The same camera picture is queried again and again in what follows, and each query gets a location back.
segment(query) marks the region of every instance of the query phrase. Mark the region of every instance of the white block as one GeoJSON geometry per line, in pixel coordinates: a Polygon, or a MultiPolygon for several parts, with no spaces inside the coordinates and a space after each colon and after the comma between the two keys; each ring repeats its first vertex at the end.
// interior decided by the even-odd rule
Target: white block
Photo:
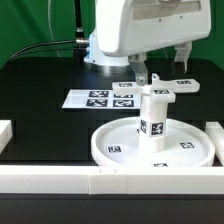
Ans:
{"type": "Polygon", "coordinates": [[[215,154],[224,166],[224,130],[218,122],[207,122],[205,133],[215,145],[215,154]]]}
{"type": "Polygon", "coordinates": [[[88,194],[90,167],[0,166],[0,193],[88,194]]]}
{"type": "Polygon", "coordinates": [[[0,153],[4,150],[9,140],[12,138],[12,124],[11,121],[0,121],[0,153]]]}
{"type": "Polygon", "coordinates": [[[129,170],[127,194],[224,194],[223,168],[129,170]]]}
{"type": "Polygon", "coordinates": [[[115,168],[101,167],[89,177],[89,194],[126,194],[127,173],[115,168]]]}

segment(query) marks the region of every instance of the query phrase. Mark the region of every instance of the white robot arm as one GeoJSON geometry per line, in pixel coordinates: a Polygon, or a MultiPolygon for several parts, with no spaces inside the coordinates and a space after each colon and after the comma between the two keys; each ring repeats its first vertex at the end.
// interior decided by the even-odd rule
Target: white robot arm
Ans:
{"type": "Polygon", "coordinates": [[[98,0],[101,51],[123,57],[205,38],[211,29],[209,0],[98,0]]]}

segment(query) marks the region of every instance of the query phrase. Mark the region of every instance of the white circular dish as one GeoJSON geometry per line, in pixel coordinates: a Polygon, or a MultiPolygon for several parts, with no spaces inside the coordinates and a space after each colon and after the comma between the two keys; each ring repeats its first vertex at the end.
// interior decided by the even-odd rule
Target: white circular dish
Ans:
{"type": "Polygon", "coordinates": [[[210,138],[192,125],[167,119],[164,151],[138,148],[139,117],[109,122],[91,140],[92,156],[100,166],[193,167],[212,166],[215,147],[210,138]]]}

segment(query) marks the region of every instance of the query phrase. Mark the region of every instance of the black table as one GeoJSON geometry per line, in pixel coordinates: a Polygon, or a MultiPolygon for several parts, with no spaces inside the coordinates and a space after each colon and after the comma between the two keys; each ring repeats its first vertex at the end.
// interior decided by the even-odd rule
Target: black table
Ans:
{"type": "MultiPolygon", "coordinates": [[[[224,71],[207,60],[188,63],[188,73],[172,75],[171,61],[147,62],[162,80],[200,82],[198,93],[177,94],[168,117],[202,130],[224,121],[224,71]]],[[[138,116],[138,110],[63,110],[70,89],[111,89],[134,81],[134,74],[106,75],[72,58],[20,59],[0,72],[0,120],[13,121],[14,137],[0,164],[96,165],[90,139],[102,124],[138,116]]],[[[223,223],[222,195],[0,195],[0,223],[223,223]]]]}

